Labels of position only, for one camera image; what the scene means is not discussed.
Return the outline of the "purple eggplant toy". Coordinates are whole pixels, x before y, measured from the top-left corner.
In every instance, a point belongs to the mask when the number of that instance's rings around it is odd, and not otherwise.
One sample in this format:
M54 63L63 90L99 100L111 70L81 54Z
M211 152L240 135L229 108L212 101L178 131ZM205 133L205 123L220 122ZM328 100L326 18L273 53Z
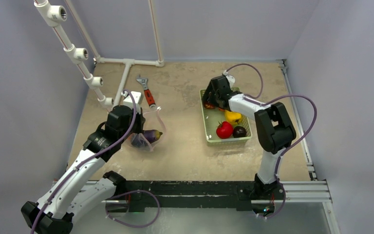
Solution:
M157 142L163 132L158 130L145 130L141 134L133 134L131 137L131 145L136 148L149 148L153 143Z

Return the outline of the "clear zip top bag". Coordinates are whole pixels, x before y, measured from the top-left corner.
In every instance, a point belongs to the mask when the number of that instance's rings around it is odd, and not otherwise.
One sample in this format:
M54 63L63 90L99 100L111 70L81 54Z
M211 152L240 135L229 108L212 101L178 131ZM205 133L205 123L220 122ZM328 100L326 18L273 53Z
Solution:
M157 142L153 143L153 145L150 146L149 148L139 149L139 148L133 147L131 145L131 137L134 134L133 133L126 140L126 144L127 144L127 146L129 146L130 149L137 150L137 151L140 151L140 152L153 152L159 144L162 144L165 137L167 136L167 128L166 128L162 118L160 117L161 110L162 110L161 106L158 106L158 107L156 107L155 110L150 110L148 112L144 112L144 118L146 119L146 121L145 121L144 128L143 128L144 131L145 130L158 130L160 132L163 132L163 135L161 136L161 138Z

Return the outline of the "red tomato toy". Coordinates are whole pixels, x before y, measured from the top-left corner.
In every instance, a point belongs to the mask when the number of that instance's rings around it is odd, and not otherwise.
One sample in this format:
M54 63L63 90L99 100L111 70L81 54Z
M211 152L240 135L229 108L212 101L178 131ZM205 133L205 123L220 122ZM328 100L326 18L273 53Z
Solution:
M233 126L229 122L223 121L222 123L219 123L216 129L216 135L221 139L230 138L232 136L233 129Z

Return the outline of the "dark red apple toy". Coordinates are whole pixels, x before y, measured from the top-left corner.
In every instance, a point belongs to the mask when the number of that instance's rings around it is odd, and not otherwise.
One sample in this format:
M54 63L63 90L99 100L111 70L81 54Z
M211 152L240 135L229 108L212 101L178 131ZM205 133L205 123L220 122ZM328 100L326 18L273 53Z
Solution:
M216 107L209 102L204 102L203 107L206 109L215 109Z

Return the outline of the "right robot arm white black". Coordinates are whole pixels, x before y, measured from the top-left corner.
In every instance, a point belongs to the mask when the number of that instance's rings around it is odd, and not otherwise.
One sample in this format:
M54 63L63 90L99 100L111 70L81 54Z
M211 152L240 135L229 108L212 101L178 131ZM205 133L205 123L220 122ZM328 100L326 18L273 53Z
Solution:
M263 154L251 193L266 198L279 183L281 158L296 138L296 131L283 103L259 102L240 91L233 91L232 83L233 79L225 75L212 78L202 101L226 111L238 112L255 121Z

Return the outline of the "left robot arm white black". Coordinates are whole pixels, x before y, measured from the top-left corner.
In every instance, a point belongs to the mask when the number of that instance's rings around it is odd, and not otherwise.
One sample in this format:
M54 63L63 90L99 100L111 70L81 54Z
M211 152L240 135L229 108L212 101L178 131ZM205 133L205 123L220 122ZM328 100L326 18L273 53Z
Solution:
M144 123L139 104L115 106L107 121L89 135L75 162L57 183L38 201L27 201L22 206L21 213L31 233L69 234L101 201L110 197L121 199L127 192L126 179L113 171L86 190L83 187L131 134L143 131Z

